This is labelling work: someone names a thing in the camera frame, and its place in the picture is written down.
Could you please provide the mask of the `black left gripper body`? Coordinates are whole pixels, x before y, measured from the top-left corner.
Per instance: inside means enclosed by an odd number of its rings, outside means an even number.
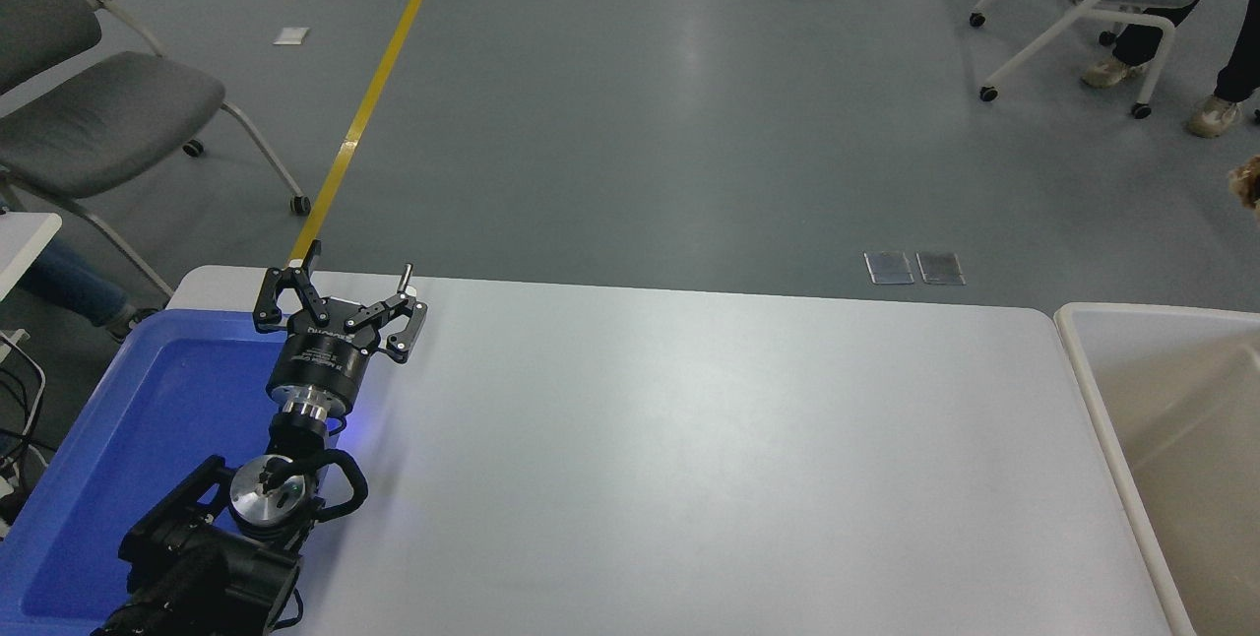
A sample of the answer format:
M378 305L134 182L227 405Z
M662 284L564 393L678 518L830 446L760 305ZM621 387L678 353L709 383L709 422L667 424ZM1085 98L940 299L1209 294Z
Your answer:
M344 330L341 317L328 327L316 325L310 314L292 314L278 361L266 384L268 397L284 406L315 398L330 413L350 413L365 377L369 356L379 349L378 327Z

